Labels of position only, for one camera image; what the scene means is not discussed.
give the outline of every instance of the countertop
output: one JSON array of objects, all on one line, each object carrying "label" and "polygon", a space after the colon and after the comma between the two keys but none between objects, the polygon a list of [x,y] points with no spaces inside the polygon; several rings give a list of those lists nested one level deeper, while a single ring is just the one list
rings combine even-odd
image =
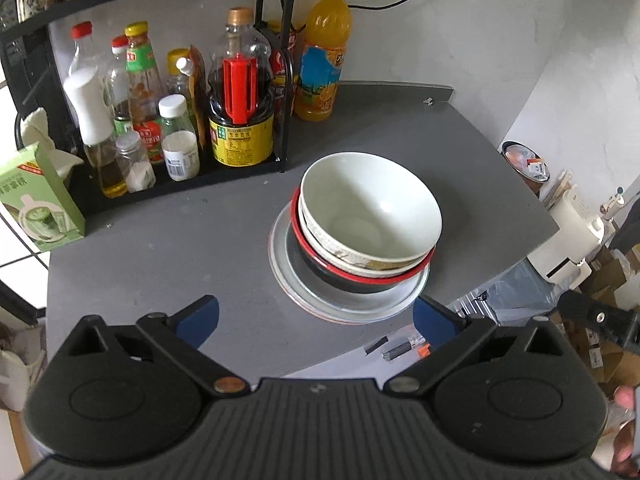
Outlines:
[{"label": "countertop", "polygon": [[291,126],[289,169],[146,200],[88,219],[88,236],[53,251],[47,345],[78,319],[131,324],[173,314],[203,294],[220,323],[200,350],[252,383],[343,354],[400,328],[411,310],[367,326],[325,322],[280,289],[268,234],[306,168],[340,151],[386,156],[420,177],[443,229],[425,294],[443,304],[523,259],[557,226],[500,153],[447,102],[420,86],[340,88],[329,120]]}]

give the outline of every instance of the orange juice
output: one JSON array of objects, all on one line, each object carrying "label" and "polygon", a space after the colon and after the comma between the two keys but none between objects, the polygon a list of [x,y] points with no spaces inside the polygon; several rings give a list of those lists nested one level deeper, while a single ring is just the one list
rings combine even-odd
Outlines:
[{"label": "orange juice", "polygon": [[320,0],[311,9],[294,105],[301,119],[323,121],[331,115],[350,30],[344,0]]}]

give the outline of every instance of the white ceramic bowl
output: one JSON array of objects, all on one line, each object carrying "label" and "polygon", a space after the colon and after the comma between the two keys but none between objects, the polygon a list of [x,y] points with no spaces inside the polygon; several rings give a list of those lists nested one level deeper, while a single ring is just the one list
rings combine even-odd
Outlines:
[{"label": "white ceramic bowl", "polygon": [[306,226],[329,253],[372,270],[419,262],[436,244],[442,216],[424,183],[370,153],[334,153],[305,171],[300,202]]},{"label": "white ceramic bowl", "polygon": [[363,278],[392,278],[413,269],[417,265],[416,263],[406,267],[400,267],[399,269],[389,270],[371,270],[364,269],[363,267],[356,267],[348,264],[340,258],[337,258],[336,256],[333,256],[329,251],[322,247],[318,240],[316,240],[316,238],[311,234],[309,228],[306,226],[305,214],[302,211],[302,202],[300,202],[300,200],[298,200],[298,221],[300,223],[302,234],[305,235],[306,241],[309,242],[309,245],[314,248],[316,253],[318,253],[321,258],[332,264],[332,266],[338,267],[338,269],[341,269],[344,272],[354,274],[355,276],[362,276]]}]

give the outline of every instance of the red-rimmed bowl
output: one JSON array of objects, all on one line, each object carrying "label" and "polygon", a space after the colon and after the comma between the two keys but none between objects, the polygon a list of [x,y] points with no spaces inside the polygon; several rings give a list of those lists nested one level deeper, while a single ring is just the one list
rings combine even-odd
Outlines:
[{"label": "red-rimmed bowl", "polygon": [[424,259],[412,269],[389,278],[365,278],[363,276],[356,276],[355,274],[350,274],[344,270],[338,269],[338,267],[333,266],[328,261],[321,258],[314,248],[311,247],[309,242],[306,241],[306,238],[302,233],[302,229],[300,228],[300,219],[298,218],[299,199],[300,188],[297,188],[291,199],[290,215],[291,227],[295,234],[296,241],[298,242],[300,254],[316,276],[324,282],[327,282],[336,288],[340,288],[340,290],[355,292],[357,294],[370,294],[373,292],[388,290],[396,286],[398,283],[404,282],[404,280],[408,280],[419,272],[422,272],[424,267],[426,267],[431,261],[435,248],[431,249]]}]

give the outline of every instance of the matcha latte box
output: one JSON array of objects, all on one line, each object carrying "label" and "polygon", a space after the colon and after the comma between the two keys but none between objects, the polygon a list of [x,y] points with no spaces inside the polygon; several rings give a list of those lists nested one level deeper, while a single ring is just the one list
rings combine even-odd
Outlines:
[{"label": "matcha latte box", "polygon": [[37,143],[0,166],[0,202],[41,251],[84,237],[84,217]]}]

